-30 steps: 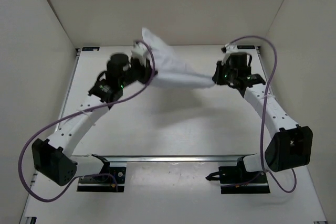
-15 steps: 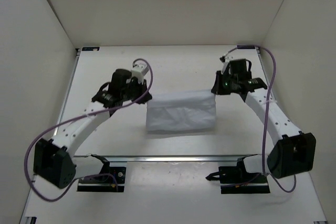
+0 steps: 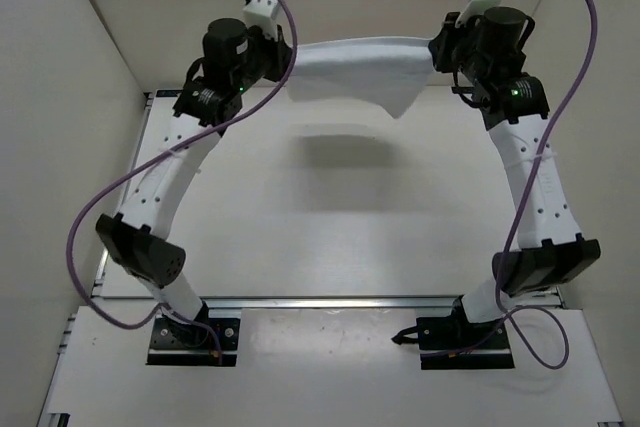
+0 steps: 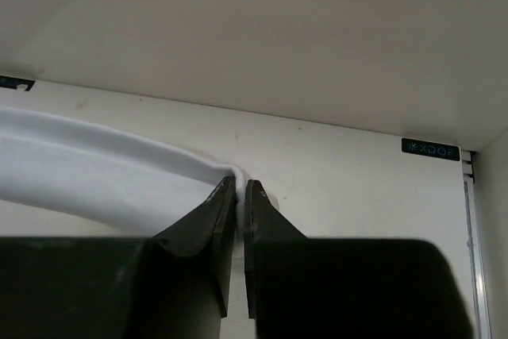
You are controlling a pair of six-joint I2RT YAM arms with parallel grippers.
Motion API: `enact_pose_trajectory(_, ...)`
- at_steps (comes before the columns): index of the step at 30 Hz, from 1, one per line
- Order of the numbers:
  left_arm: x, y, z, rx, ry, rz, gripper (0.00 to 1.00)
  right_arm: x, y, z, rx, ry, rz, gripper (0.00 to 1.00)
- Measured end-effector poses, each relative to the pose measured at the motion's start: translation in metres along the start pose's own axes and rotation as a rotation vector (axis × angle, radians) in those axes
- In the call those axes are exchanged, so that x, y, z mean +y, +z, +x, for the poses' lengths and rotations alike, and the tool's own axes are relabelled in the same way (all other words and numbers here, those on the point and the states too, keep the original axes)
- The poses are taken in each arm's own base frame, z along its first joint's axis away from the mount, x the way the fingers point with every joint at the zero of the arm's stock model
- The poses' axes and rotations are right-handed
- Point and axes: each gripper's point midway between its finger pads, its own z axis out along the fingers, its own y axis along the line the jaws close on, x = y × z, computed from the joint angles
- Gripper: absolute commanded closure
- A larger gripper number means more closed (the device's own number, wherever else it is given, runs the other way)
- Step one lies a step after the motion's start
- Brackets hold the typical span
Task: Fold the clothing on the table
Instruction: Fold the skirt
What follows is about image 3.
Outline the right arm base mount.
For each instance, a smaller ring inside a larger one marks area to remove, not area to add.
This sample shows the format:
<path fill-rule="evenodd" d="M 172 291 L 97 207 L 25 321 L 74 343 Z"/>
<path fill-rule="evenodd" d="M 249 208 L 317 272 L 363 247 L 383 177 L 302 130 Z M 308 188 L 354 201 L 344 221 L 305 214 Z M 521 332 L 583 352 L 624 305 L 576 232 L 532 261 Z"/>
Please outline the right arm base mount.
<path fill-rule="evenodd" d="M 391 341 L 417 345 L 423 371 L 510 370 L 515 367 L 505 328 L 499 321 L 469 324 L 453 314 L 418 317 Z"/>

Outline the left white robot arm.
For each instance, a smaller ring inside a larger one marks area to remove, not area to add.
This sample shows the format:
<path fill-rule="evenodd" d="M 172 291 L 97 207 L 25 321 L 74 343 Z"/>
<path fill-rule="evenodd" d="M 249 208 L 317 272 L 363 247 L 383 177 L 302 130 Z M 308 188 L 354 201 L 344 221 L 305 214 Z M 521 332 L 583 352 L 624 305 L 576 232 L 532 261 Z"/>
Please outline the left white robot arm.
<path fill-rule="evenodd" d="M 189 67 L 162 144 L 164 157 L 144 172 L 118 212 L 103 214 L 96 232 L 111 259 L 161 304 L 169 331 L 190 347 L 210 340 L 208 309 L 182 270 L 183 248 L 169 242 L 179 205 L 199 168 L 242 108 L 257 81 L 279 82 L 292 49 L 280 25 L 233 18 L 211 22 L 203 55 Z"/>

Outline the white skirt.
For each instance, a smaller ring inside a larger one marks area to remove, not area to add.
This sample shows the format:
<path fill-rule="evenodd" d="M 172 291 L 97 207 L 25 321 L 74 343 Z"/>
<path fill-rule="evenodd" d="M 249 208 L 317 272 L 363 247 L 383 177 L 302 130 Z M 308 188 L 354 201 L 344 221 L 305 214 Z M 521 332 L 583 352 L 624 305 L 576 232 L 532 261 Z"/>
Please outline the white skirt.
<path fill-rule="evenodd" d="M 350 98 L 402 117 L 435 72 L 428 38 L 383 36 L 304 44 L 287 93 L 294 102 Z"/>

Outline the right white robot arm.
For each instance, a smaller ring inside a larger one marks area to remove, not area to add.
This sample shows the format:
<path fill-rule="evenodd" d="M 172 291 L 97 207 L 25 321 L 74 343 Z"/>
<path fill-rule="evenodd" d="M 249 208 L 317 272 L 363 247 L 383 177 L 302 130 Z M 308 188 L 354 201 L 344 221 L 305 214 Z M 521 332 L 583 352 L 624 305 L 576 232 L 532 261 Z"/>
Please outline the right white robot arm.
<path fill-rule="evenodd" d="M 464 76 L 452 91 L 480 111 L 502 161 L 516 209 L 488 282 L 458 299 L 445 317 L 423 317 L 393 337 L 448 353 L 489 343 L 518 298 L 574 279 L 601 256 L 584 237 L 564 194 L 550 145 L 558 115 L 542 82 L 525 72 L 524 45 L 534 20 L 512 7 L 466 15 L 450 12 L 429 44 L 439 73 Z"/>

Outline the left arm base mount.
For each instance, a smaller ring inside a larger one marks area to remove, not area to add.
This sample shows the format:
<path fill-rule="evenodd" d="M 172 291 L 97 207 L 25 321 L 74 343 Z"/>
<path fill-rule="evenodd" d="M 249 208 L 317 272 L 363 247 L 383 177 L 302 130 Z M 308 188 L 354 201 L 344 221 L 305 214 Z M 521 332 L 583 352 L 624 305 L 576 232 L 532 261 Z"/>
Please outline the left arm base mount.
<path fill-rule="evenodd" d="M 154 319 L 149 339 L 146 364 L 151 366 L 235 367 L 239 347 L 241 318 L 225 314 L 209 314 L 208 325 L 220 343 L 208 330 L 178 324 L 159 315 Z"/>

